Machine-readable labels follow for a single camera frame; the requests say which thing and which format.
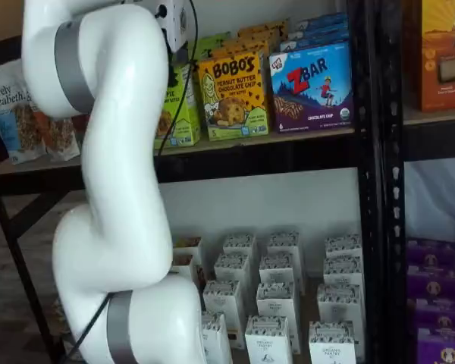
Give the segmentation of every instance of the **white carton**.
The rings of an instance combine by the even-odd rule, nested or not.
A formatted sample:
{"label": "white carton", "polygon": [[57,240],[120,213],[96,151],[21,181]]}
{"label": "white carton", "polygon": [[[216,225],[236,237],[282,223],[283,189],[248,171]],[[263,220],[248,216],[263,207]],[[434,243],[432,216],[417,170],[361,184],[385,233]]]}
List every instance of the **white carton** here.
{"label": "white carton", "polygon": [[290,283],[298,292],[297,280],[293,273],[291,254],[272,253],[261,258],[259,263],[261,283]]}
{"label": "white carton", "polygon": [[350,321],[354,328],[356,358],[365,362],[365,334],[360,287],[353,284],[320,284],[318,312],[322,322]]}
{"label": "white carton", "polygon": [[268,253],[286,252],[291,254],[293,263],[293,273],[297,279],[300,293],[305,296],[305,264],[303,252],[299,247],[299,233],[297,231],[287,231],[272,234],[268,240]]}
{"label": "white carton", "polygon": [[356,364],[350,322],[310,322],[310,358],[316,364]]}
{"label": "white carton", "polygon": [[251,281],[249,256],[242,253],[223,253],[214,265],[215,276],[219,281],[239,281],[244,309],[256,313],[256,298]]}
{"label": "white carton", "polygon": [[191,255],[174,256],[170,272],[189,279],[190,281],[194,282],[197,286],[197,289],[199,289],[196,267]]}
{"label": "white carton", "polygon": [[239,281],[208,281],[204,290],[204,302],[210,312],[224,313],[227,338],[235,349],[244,349],[244,313]]}
{"label": "white carton", "polygon": [[261,283],[256,294],[261,316],[283,316],[288,320],[288,332],[293,354],[301,353],[300,304],[293,283]]}
{"label": "white carton", "polygon": [[201,237],[178,237],[174,239],[174,256],[190,254],[196,266],[197,280],[204,287],[209,276],[205,241]]}
{"label": "white carton", "polygon": [[358,256],[362,259],[362,241],[358,234],[348,234],[342,237],[329,237],[325,240],[325,255],[333,256],[348,255]]}
{"label": "white carton", "polygon": [[250,316],[246,346],[251,364],[292,364],[286,317]]}
{"label": "white carton", "polygon": [[252,289],[256,289],[259,284],[259,251],[256,241],[256,236],[253,234],[231,234],[224,239],[222,249],[225,253],[242,253],[249,257],[249,265],[251,268]]}
{"label": "white carton", "polygon": [[333,256],[325,258],[324,282],[326,284],[355,284],[361,289],[362,317],[366,326],[366,308],[364,294],[364,269],[358,256]]}
{"label": "white carton", "polygon": [[207,364],[233,364],[224,313],[202,313],[202,342]]}

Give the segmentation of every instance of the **gray metal band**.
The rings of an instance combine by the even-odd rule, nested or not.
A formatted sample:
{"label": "gray metal band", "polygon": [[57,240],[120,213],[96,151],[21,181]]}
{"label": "gray metal band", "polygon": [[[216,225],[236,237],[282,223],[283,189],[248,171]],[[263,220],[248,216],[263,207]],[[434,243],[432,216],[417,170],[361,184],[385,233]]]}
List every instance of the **gray metal band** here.
{"label": "gray metal band", "polygon": [[138,364],[131,348],[128,324],[132,294],[132,290],[115,293],[108,305],[106,334],[109,353],[114,362],[121,364]]}
{"label": "gray metal band", "polygon": [[67,100],[82,114],[89,114],[94,97],[89,90],[79,59],[79,29],[82,17],[61,24],[55,34],[54,55],[59,82]]}

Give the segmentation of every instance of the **black metal shelving unit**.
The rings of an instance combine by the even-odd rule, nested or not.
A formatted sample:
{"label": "black metal shelving unit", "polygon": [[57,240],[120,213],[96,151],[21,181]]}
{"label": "black metal shelving unit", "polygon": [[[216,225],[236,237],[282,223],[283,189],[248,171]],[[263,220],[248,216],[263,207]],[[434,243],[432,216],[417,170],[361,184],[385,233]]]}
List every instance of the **black metal shelving unit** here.
{"label": "black metal shelving unit", "polygon": [[[455,113],[435,117],[403,107],[400,0],[350,0],[347,9],[353,130],[169,151],[157,163],[157,176],[164,183],[356,167],[366,277],[367,358],[370,363],[403,363],[404,162],[455,157]],[[19,57],[20,38],[0,42],[0,64]],[[79,162],[0,171],[0,224],[52,362],[62,355],[61,345],[50,335],[18,239],[68,192],[83,188]],[[3,197],[32,193],[39,196],[10,218]]]}

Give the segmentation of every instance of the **purple snack box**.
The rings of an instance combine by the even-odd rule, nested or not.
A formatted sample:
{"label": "purple snack box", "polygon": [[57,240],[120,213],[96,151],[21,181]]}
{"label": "purple snack box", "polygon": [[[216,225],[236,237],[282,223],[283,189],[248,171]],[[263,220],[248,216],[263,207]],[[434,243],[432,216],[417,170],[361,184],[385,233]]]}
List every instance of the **purple snack box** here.
{"label": "purple snack box", "polygon": [[349,127],[353,119],[347,41],[270,56],[279,133]]}
{"label": "purple snack box", "polygon": [[455,300],[455,271],[408,265],[406,289],[408,297],[444,297]]}
{"label": "purple snack box", "polygon": [[455,269],[455,243],[410,237],[406,245],[406,260],[408,264]]}
{"label": "purple snack box", "polygon": [[455,301],[447,299],[416,299],[415,325],[455,328]]}
{"label": "purple snack box", "polygon": [[455,329],[419,328],[418,364],[455,364]]}

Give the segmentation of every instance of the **robotic arm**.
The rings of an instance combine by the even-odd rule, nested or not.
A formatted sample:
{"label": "robotic arm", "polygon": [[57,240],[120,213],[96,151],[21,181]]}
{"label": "robotic arm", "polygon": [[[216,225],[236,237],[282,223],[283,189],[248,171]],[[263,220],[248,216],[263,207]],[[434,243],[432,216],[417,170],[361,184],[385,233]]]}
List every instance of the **robotic arm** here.
{"label": "robotic arm", "polygon": [[[94,10],[112,0],[25,4],[22,59],[34,101],[53,117],[91,113],[82,153],[89,204],[62,218],[52,251],[76,340],[117,293],[80,347],[90,364],[205,363],[196,286],[167,276],[172,243],[152,155],[168,82],[165,38],[174,52],[183,45],[185,22],[175,18],[183,0],[149,1],[152,12]],[[161,22],[174,25],[166,37],[153,15],[162,3]]]}

